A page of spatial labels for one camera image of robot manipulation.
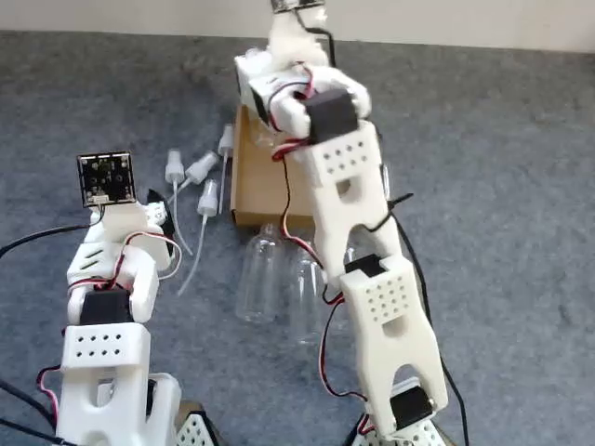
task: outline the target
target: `perforated plate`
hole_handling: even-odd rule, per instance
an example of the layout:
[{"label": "perforated plate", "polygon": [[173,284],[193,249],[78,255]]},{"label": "perforated plate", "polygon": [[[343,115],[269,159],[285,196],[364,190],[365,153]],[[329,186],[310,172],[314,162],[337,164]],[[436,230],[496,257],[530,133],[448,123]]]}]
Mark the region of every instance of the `perforated plate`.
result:
[{"label": "perforated plate", "polygon": [[426,422],[420,425],[411,436],[407,436],[403,440],[384,441],[378,438],[376,431],[372,431],[365,437],[362,435],[355,437],[351,446],[446,446],[446,443],[434,424]]},{"label": "perforated plate", "polygon": [[64,336],[62,368],[139,365],[148,359],[151,336],[139,323],[71,325]]},{"label": "perforated plate", "polygon": [[370,282],[365,288],[365,299],[374,322],[392,321],[409,309],[413,284],[400,271],[387,271]]},{"label": "perforated plate", "polygon": [[307,156],[318,186],[356,177],[382,163],[376,129],[365,121],[360,122],[357,131],[312,146]]},{"label": "perforated plate", "polygon": [[205,419],[198,413],[192,413],[178,432],[177,446],[215,446]]}]

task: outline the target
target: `black wire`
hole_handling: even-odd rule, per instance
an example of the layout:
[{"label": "black wire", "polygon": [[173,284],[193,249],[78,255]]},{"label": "black wire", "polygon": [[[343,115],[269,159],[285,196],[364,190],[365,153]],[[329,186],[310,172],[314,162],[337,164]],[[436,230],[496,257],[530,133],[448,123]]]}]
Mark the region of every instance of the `black wire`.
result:
[{"label": "black wire", "polygon": [[[413,248],[413,245],[411,244],[411,241],[409,240],[409,237],[407,236],[407,233],[405,232],[403,226],[401,225],[401,222],[399,221],[397,216],[395,216],[392,212],[390,214],[392,215],[392,218],[394,218],[394,221],[397,223],[397,228],[399,230],[399,234],[401,235],[401,238],[403,239],[403,243],[405,244],[405,247],[407,248],[407,251],[409,252],[409,255],[411,256],[411,261],[412,261],[413,266],[416,270],[417,277],[419,278],[419,284],[421,287],[421,297],[422,297],[422,300],[424,303],[426,317],[428,318],[430,325],[433,327],[433,322],[431,319],[430,300],[428,298],[428,286],[426,285],[426,278],[424,276],[424,271],[421,268],[419,259],[417,258],[416,251]],[[458,387],[456,386],[453,376],[448,371],[448,368],[446,367],[446,362],[444,361],[444,358],[442,356],[440,357],[440,361],[443,366],[444,375],[446,376],[448,383],[450,384],[451,388],[453,389],[453,392],[455,392],[456,399],[458,400],[458,405],[459,405],[459,408],[461,411],[461,423],[463,425],[463,437],[465,439],[465,446],[469,446],[470,445],[470,443],[469,443],[469,426],[468,426],[468,422],[467,422],[467,409],[465,408],[465,400],[463,399],[463,396],[461,395],[460,391],[458,390]]]},{"label": "black wire", "polygon": [[38,439],[44,439],[45,441],[49,441],[52,444],[59,445],[59,446],[78,446],[77,444],[70,443],[65,439],[60,437],[54,437],[52,435],[44,434],[43,432],[39,432],[37,430],[31,429],[30,427],[22,426],[17,423],[13,423],[12,421],[8,421],[4,418],[0,418],[0,425],[6,426],[8,428],[18,430],[19,432],[30,435],[32,437],[37,437]]},{"label": "black wire", "polygon": [[294,9],[294,14],[296,14],[296,18],[297,18],[297,22],[299,23],[299,26],[301,26],[304,31],[306,31],[310,34],[326,36],[326,38],[328,39],[328,58],[330,60],[331,67],[336,68],[337,67],[337,56],[335,53],[335,36],[330,31],[325,30],[324,28],[316,28],[316,27],[310,28],[310,27],[306,26],[306,23],[304,23],[304,19],[301,18],[297,9]]},{"label": "black wire", "polygon": [[394,209],[394,207],[397,204],[406,202],[407,200],[409,200],[412,197],[413,197],[413,193],[406,193],[404,196],[399,197],[396,200],[389,202],[389,213],[387,214],[387,216],[382,218],[380,223],[375,225],[373,228],[366,228],[368,230],[368,232],[371,232],[371,233],[378,232],[392,218],[392,209]]},{"label": "black wire", "polygon": [[54,417],[41,402],[34,400],[32,396],[23,392],[19,388],[14,387],[2,378],[0,378],[0,388],[4,390],[6,393],[12,395],[13,397],[18,398],[19,400],[29,404],[47,420],[49,425],[52,426],[52,429],[56,429],[56,425],[54,424]]},{"label": "black wire", "polygon": [[[2,258],[10,250],[17,248],[25,243],[32,242],[34,240],[38,240],[38,239],[41,239],[41,238],[44,238],[44,237],[47,237],[50,235],[62,234],[62,233],[66,233],[66,232],[73,232],[75,230],[88,230],[89,228],[92,228],[93,226],[99,224],[101,222],[101,220],[103,220],[104,216],[105,216],[105,207],[102,206],[99,209],[99,219],[95,223],[90,223],[87,225],[63,226],[63,227],[54,228],[51,230],[42,230],[42,231],[36,232],[34,234],[22,237],[10,244],[7,244],[6,246],[3,246],[2,248],[0,248],[0,258]],[[3,389],[5,392],[9,393],[10,395],[12,395],[13,397],[16,397],[19,400],[29,404],[32,408],[34,408],[37,412],[39,412],[41,415],[44,416],[44,418],[48,421],[48,423],[52,426],[52,428],[54,428],[54,429],[56,428],[51,413],[49,413],[47,411],[47,409],[40,402],[34,400],[33,397],[31,397],[27,393],[23,392],[22,390],[12,386],[11,384],[9,384],[7,381],[5,381],[3,379],[0,379],[0,388]]]},{"label": "black wire", "polygon": [[54,228],[51,230],[42,230],[42,231],[36,232],[34,234],[22,237],[10,244],[7,244],[6,246],[3,246],[2,248],[0,248],[0,258],[2,258],[8,251],[10,251],[18,246],[21,246],[22,244],[32,242],[37,239],[41,239],[41,238],[44,238],[44,237],[47,237],[50,235],[55,235],[55,234],[63,234],[66,232],[73,232],[75,230],[88,230],[89,228],[92,228],[93,226],[98,225],[104,216],[105,216],[105,207],[102,206],[99,211],[99,220],[97,220],[95,223],[88,224],[88,225],[62,226],[60,228]]}]

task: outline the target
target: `gray carpet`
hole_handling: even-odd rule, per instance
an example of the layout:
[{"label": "gray carpet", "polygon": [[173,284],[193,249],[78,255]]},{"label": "gray carpet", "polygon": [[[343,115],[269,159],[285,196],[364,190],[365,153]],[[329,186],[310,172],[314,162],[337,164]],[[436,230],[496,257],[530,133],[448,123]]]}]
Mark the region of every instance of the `gray carpet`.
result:
[{"label": "gray carpet", "polygon": [[[131,150],[141,195],[166,190],[165,152],[216,145],[233,117],[231,58],[256,42],[68,33],[0,34],[2,243],[86,220],[74,156]],[[399,191],[400,216],[429,280],[443,355],[469,406],[475,445],[592,444],[595,402],[595,162],[592,56],[340,44],[368,85]],[[180,66],[191,59],[191,81]],[[195,197],[181,203],[196,237]],[[192,291],[164,283],[149,328],[155,371],[202,401],[231,445],[338,445],[361,410],[324,392],[314,353],[284,318],[233,315],[249,233],[229,216],[208,228]],[[33,392],[60,360],[64,273],[83,234],[2,259],[0,375]],[[329,375],[356,386],[345,335]],[[44,428],[0,396],[2,415]],[[456,402],[439,417],[460,443]],[[42,444],[0,429],[2,444]]]}]

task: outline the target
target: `plastic bottle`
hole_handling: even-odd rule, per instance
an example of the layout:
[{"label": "plastic bottle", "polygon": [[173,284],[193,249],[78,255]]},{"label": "plastic bottle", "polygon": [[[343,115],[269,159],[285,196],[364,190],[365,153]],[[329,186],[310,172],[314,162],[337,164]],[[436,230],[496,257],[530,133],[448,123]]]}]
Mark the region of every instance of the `plastic bottle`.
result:
[{"label": "plastic bottle", "polygon": [[306,251],[298,249],[289,269],[289,328],[291,338],[301,345],[318,344],[328,310],[320,267]]},{"label": "plastic bottle", "polygon": [[284,248],[279,230],[264,225],[245,250],[236,315],[245,321],[267,323],[275,319],[280,296]]}]

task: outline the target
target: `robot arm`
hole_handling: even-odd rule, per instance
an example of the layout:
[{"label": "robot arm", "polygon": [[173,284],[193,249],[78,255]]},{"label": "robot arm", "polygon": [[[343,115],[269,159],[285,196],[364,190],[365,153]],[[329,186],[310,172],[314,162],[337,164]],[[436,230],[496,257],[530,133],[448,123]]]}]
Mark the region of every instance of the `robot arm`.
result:
[{"label": "robot arm", "polygon": [[[288,10],[295,2],[283,3]],[[284,45],[293,44],[286,40]],[[296,46],[301,45],[297,39]],[[291,156],[301,162],[308,179],[315,247],[326,279],[343,292],[354,322],[366,412],[382,439],[422,438],[420,432],[448,397],[436,337],[414,269],[403,256],[396,222],[389,219],[378,226],[389,208],[377,131],[366,121],[371,111],[368,92],[337,69],[279,58],[272,46],[270,42],[269,52],[258,54],[258,63],[249,57],[236,59],[240,89],[249,92],[242,95],[243,103],[272,131],[305,144]],[[358,226],[376,229],[370,236],[377,253],[346,267],[349,235]],[[395,382],[406,365],[416,376]]]}]

